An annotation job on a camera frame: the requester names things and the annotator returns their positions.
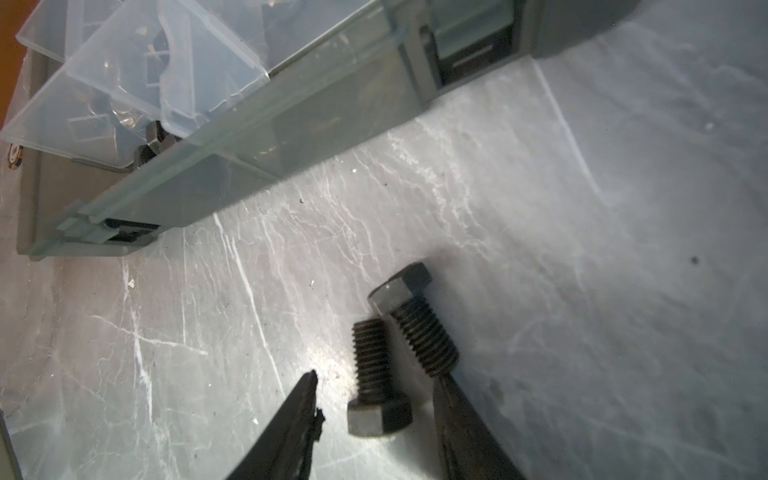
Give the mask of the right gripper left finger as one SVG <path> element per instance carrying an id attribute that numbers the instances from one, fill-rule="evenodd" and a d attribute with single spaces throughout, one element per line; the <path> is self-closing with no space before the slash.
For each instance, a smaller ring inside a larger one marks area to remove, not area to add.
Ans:
<path id="1" fill-rule="evenodd" d="M 317 407 L 318 376 L 304 373 L 228 479 L 310 478 L 315 443 L 325 416 Z"/>

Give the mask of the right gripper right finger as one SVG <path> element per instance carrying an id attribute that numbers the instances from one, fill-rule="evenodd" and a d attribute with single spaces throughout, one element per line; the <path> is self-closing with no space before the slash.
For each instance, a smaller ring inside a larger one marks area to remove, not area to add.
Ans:
<path id="1" fill-rule="evenodd" d="M 450 374 L 435 379 L 433 405 L 444 479 L 525 479 Z"/>

